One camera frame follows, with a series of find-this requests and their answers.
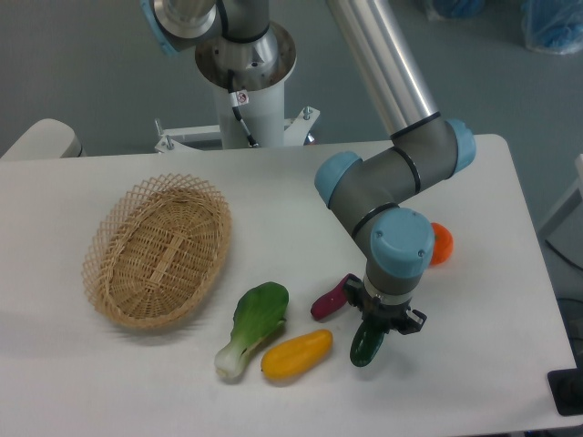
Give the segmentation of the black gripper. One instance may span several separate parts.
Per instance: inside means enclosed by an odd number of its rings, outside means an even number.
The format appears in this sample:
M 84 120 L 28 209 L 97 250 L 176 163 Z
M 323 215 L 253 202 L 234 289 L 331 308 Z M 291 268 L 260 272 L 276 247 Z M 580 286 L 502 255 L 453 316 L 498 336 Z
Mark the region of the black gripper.
M 409 307 L 411 293 L 396 296 L 397 304 L 387 304 L 378 296 L 372 297 L 364 291 L 360 279 L 349 278 L 343 284 L 343 294 L 347 303 L 362 313 L 359 333 L 389 333 L 395 330 L 402 335 L 409 335 L 419 332 L 427 320 L 427 316 L 420 310 Z

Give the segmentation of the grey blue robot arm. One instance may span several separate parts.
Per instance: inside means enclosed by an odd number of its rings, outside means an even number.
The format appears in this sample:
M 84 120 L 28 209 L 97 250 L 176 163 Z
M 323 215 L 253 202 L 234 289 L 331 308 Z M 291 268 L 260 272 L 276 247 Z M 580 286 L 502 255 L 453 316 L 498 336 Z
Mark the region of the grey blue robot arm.
M 314 184 L 366 258 L 364 276 L 345 287 L 364 327 L 414 333 L 425 315 L 410 301 L 433 254 L 434 232 L 404 202 L 469 166 L 476 143 L 462 122 L 441 117 L 385 1 L 331 1 L 329 8 L 392 145 L 368 159 L 336 154 Z M 164 52 L 194 49 L 216 90 L 224 148 L 283 145 L 290 132 L 283 103 L 261 93 L 284 82 L 296 55 L 267 2 L 144 1 L 141 9 Z

